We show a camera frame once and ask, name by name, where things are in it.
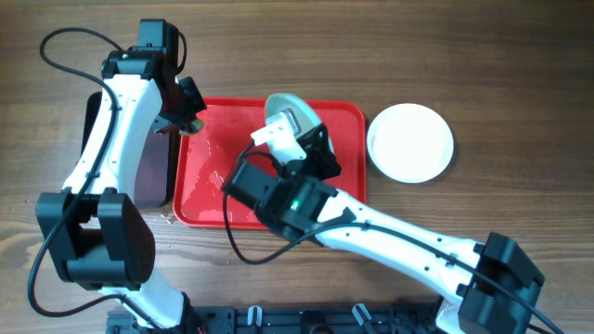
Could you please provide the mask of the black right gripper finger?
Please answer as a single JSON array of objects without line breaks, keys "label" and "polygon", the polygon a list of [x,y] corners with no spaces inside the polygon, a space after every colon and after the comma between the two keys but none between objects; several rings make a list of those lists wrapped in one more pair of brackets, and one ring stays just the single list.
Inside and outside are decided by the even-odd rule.
[{"label": "black right gripper finger", "polygon": [[297,143],[306,155],[299,169],[300,174],[322,180],[341,174],[342,167],[330,147],[329,131],[323,123],[300,137]]},{"label": "black right gripper finger", "polygon": [[292,161],[304,161],[306,153],[292,135],[271,134],[265,139],[275,167],[281,171]]}]

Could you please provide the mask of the green yellow sponge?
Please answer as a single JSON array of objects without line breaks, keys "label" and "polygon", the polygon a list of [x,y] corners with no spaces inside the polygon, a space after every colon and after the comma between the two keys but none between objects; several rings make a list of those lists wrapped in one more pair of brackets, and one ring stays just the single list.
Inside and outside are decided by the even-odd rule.
[{"label": "green yellow sponge", "polygon": [[183,122],[179,127],[179,133],[181,135],[195,135],[199,133],[204,126],[205,122],[201,119],[194,119],[191,122]]}]

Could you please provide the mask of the pale green plate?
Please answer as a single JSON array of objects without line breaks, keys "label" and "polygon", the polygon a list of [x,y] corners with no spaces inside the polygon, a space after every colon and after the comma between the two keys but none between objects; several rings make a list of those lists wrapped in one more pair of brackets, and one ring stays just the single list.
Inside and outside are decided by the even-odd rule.
[{"label": "pale green plate", "polygon": [[265,119],[281,112],[284,109],[291,109],[298,125],[300,132],[293,135],[296,141],[304,136],[307,132],[323,123],[316,112],[300,97],[290,93],[275,93],[268,97],[265,102]]}]

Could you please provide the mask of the white plate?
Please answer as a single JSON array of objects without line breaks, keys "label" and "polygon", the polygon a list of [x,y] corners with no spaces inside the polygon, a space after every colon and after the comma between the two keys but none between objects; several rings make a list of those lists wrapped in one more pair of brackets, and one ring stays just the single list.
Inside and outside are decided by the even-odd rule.
[{"label": "white plate", "polygon": [[445,119],[420,104],[402,103],[380,112],[367,133],[375,167],[401,183],[431,181],[453,160],[454,135]]}]

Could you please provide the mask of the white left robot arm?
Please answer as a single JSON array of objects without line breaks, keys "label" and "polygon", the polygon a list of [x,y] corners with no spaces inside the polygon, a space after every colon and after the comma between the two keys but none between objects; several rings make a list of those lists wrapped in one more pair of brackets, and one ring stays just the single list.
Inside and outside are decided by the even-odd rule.
[{"label": "white left robot arm", "polygon": [[98,113],[71,175],[44,193],[35,215],[58,277],[124,306],[146,331],[199,333],[188,296],[155,268],[155,239],[134,202],[149,133],[194,135],[205,102],[183,77],[184,35],[164,19],[142,19],[135,45],[115,45],[101,67]]}]

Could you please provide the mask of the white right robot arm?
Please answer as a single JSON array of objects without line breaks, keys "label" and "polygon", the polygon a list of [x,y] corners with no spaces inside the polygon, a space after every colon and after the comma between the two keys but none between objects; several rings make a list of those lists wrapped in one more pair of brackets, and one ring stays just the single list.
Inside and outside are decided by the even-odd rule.
[{"label": "white right robot arm", "polygon": [[303,135],[284,125],[253,134],[222,191],[288,240],[261,263],[309,239],[360,254],[437,292],[443,301],[435,325],[446,333],[524,333],[532,318],[559,332],[536,309],[544,276],[513,239],[492,233],[480,243],[404,222],[328,184],[339,172],[323,124]]}]

